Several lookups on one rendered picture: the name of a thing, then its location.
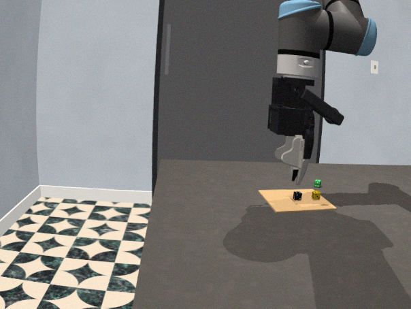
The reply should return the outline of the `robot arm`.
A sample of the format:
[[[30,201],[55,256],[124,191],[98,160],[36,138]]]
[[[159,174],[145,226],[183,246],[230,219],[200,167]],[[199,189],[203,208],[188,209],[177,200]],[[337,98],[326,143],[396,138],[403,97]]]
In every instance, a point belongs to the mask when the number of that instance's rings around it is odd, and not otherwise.
[[[320,50],[368,56],[376,44],[377,28],[365,18],[359,0],[285,1],[279,9],[277,74],[318,79]],[[332,12],[333,11],[333,12]],[[341,125],[336,108],[305,89],[301,99],[329,124]]]

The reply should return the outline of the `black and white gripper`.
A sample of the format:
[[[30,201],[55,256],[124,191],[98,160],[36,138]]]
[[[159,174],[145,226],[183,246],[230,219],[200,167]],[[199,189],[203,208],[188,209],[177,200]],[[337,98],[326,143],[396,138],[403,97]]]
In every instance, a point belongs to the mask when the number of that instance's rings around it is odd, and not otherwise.
[[[314,80],[273,78],[268,114],[267,128],[287,136],[285,145],[276,149],[275,156],[291,166],[291,180],[297,177],[297,185],[306,173],[314,145],[314,108],[301,99],[306,86],[314,86]]]

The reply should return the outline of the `yellow die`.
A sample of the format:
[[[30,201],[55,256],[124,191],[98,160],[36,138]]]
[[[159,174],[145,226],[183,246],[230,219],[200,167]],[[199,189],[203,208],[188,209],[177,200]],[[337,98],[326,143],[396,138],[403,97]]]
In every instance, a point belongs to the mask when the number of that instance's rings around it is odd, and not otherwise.
[[[320,192],[319,191],[313,191],[312,192],[312,199],[320,199]]]

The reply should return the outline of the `black die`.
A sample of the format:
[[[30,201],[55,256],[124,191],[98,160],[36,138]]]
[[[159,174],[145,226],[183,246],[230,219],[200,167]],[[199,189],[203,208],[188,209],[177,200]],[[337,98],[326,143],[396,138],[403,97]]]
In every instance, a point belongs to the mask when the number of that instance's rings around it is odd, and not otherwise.
[[[300,191],[293,192],[293,199],[294,200],[301,200],[302,193]]]

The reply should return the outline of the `peach flat mat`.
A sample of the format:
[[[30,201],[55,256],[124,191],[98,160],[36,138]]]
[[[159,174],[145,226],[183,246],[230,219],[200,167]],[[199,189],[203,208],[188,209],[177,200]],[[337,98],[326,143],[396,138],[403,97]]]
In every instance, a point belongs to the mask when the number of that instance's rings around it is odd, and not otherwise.
[[[294,191],[302,193],[301,200],[293,199]],[[322,196],[320,196],[320,199],[312,199],[313,191],[314,189],[261,190],[259,193],[275,213],[337,210]]]

